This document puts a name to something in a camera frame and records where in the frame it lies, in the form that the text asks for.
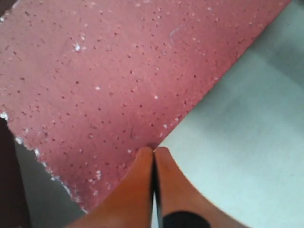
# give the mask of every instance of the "speckled red surface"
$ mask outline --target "speckled red surface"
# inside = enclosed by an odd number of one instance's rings
[[[91,210],[289,0],[23,0],[0,24],[0,113]]]

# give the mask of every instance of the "white table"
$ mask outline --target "white table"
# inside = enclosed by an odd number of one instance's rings
[[[304,1],[285,9],[161,145],[244,224],[304,228]]]

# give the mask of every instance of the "red foam sheet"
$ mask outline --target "red foam sheet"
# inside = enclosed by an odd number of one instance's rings
[[[0,113],[91,210],[288,2],[20,1],[0,24]]]

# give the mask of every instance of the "black hole in handle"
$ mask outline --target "black hole in handle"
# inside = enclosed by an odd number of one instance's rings
[[[201,216],[187,211],[179,211],[163,218],[163,228],[210,228]]]

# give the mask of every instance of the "white surface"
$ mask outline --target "white surface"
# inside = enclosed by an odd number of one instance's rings
[[[304,2],[293,1],[162,143],[250,227],[304,227],[303,23]]]

